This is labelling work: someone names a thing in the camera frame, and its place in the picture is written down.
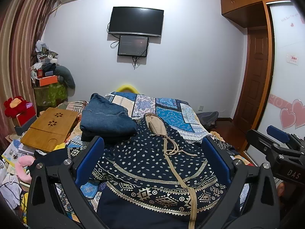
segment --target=striped curtain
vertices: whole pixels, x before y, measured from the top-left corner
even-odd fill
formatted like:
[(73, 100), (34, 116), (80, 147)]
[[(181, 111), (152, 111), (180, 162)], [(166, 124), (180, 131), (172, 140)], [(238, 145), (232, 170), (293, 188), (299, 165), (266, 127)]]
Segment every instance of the striped curtain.
[(5, 136), (14, 132), (4, 115), (3, 103), (20, 95), (35, 104), (30, 67), (36, 62), (35, 45), (41, 38), (56, 0), (12, 0), (0, 19), (0, 151), (8, 146)]

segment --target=red flower plush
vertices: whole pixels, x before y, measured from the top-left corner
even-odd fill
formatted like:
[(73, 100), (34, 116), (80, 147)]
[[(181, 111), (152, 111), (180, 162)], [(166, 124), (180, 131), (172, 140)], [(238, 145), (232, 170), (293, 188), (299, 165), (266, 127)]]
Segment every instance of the red flower plush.
[(23, 113), (26, 110), (27, 101), (24, 100), (21, 96), (16, 96), (13, 98), (9, 98), (4, 102), (4, 106), (6, 107), (4, 114), (7, 117), (16, 118), (16, 116), (20, 113)]

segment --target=black monitor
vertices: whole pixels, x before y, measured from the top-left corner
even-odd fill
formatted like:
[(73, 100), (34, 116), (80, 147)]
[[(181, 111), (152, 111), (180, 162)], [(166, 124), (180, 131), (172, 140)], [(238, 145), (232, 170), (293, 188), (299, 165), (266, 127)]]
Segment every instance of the black monitor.
[(119, 41), (119, 56), (146, 57), (148, 37), (121, 35)]
[(113, 7), (109, 33), (161, 37), (164, 10), (143, 7)]

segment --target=wooden floor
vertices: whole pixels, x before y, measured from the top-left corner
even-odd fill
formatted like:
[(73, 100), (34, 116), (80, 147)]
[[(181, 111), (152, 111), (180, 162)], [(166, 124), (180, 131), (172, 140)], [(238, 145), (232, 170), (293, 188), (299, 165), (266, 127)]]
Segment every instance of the wooden floor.
[(246, 135), (230, 121), (216, 121), (216, 126), (217, 128), (213, 128), (211, 131), (219, 133), (225, 142), (233, 145), (239, 151), (246, 140)]

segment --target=patchwork bedspread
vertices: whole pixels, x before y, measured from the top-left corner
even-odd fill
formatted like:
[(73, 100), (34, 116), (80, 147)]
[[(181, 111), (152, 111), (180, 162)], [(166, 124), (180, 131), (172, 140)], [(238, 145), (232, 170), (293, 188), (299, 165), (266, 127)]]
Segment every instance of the patchwork bedspread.
[(199, 122), (190, 105), (178, 99), (152, 98), (146, 95), (112, 92), (109, 101), (128, 109), (128, 115), (140, 120), (146, 113), (154, 113), (176, 129), (186, 141), (200, 142), (211, 135)]

